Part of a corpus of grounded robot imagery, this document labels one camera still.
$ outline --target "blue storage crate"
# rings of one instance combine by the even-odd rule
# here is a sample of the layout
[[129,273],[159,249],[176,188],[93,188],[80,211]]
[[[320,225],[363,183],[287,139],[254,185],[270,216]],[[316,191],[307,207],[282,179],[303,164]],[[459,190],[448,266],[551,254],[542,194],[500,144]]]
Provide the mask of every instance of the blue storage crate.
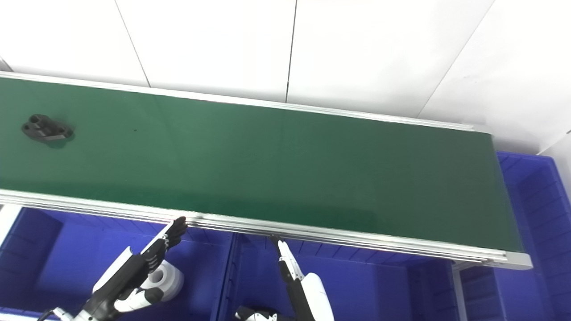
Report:
[[[127,247],[140,252],[160,224],[24,209],[0,247],[0,312],[38,317],[60,306],[77,314],[107,267]],[[128,320],[214,321],[232,234],[189,228],[166,260],[184,273],[173,300]]]
[[461,272],[468,320],[571,320],[571,207],[549,157],[498,153],[534,269]]
[[[447,260],[286,241],[302,271],[321,277],[335,320],[458,320]],[[240,305],[293,316],[278,254],[266,237],[236,236],[225,285],[218,321],[234,320]]]

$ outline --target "blue crate divider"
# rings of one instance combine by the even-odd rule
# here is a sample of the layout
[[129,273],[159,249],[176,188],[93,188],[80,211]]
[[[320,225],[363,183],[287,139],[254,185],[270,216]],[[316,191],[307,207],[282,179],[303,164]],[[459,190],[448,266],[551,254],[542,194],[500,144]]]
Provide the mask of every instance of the blue crate divider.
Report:
[[470,321],[571,320],[571,206],[553,159],[497,153],[534,269],[461,272]]
[[[142,250],[164,226],[66,212],[22,210],[0,250],[0,312],[38,317],[60,306],[76,314],[95,282],[127,247]],[[185,275],[173,300],[129,320],[214,321],[232,234],[189,228],[166,260]]]
[[[447,260],[286,240],[305,274],[317,273],[336,320],[456,321]],[[234,320],[240,305],[271,307],[293,316],[278,254],[264,236],[237,235],[218,321]]]

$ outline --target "white wall panel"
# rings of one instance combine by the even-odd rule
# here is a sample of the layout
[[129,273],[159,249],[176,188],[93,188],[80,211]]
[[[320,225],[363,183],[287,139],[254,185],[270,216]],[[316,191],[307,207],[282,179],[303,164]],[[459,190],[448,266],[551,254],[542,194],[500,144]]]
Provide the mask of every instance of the white wall panel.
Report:
[[284,101],[295,0],[118,0],[152,87]]
[[299,0],[288,102],[416,117],[492,0]]
[[537,153],[571,129],[571,2],[497,0],[420,118],[492,128]]
[[113,0],[0,0],[0,55],[16,72],[144,85]]
[[571,199],[571,134],[565,135],[541,155],[553,157],[565,190]]

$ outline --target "black cable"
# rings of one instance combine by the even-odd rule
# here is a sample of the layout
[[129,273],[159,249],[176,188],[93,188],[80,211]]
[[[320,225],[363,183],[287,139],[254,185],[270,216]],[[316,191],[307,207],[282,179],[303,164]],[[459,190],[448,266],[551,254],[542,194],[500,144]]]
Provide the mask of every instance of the black cable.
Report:
[[46,312],[42,313],[42,315],[38,318],[38,321],[44,321],[53,313],[54,313],[54,310],[46,310]]

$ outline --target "robotic arm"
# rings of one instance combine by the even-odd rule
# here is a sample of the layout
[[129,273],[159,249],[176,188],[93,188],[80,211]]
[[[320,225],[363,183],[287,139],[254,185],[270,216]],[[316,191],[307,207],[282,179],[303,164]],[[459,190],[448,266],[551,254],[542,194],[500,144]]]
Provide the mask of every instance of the robotic arm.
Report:
[[271,241],[280,255],[278,265],[295,319],[275,311],[255,311],[242,306],[238,308],[236,318],[241,321],[333,321],[331,304],[319,276],[314,273],[303,275],[287,243],[277,236],[271,236]]
[[92,296],[76,317],[55,308],[38,321],[51,313],[62,321],[114,321],[122,313],[159,302],[163,297],[161,289],[140,287],[163,262],[165,253],[180,243],[186,228],[186,218],[181,216],[159,232],[141,253],[133,254],[131,247],[126,248],[96,282]]

